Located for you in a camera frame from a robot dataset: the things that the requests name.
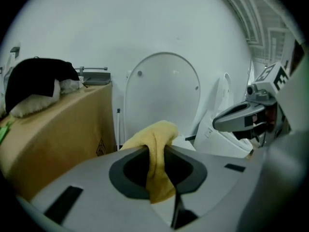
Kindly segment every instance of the toilet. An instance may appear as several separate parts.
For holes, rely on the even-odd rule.
[[[213,109],[208,109],[202,118],[194,141],[196,151],[217,156],[244,158],[252,150],[248,139],[238,140],[231,132],[220,132],[213,128],[213,119],[234,104],[231,79],[225,73],[218,82]]]
[[[186,137],[196,116],[200,83],[193,66],[174,53],[156,53],[142,60],[127,78],[124,101],[125,140],[156,123],[177,125],[176,145],[194,147]]]

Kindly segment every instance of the yellow towel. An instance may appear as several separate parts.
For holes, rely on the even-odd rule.
[[[121,149],[146,145],[149,148],[149,171],[146,190],[150,203],[158,203],[175,195],[175,187],[164,169],[164,147],[178,136],[177,126],[165,120],[137,132]]]

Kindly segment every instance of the black cloth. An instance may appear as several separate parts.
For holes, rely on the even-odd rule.
[[[78,81],[72,64],[59,59],[26,59],[13,69],[5,93],[6,112],[32,94],[52,97],[55,79]]]

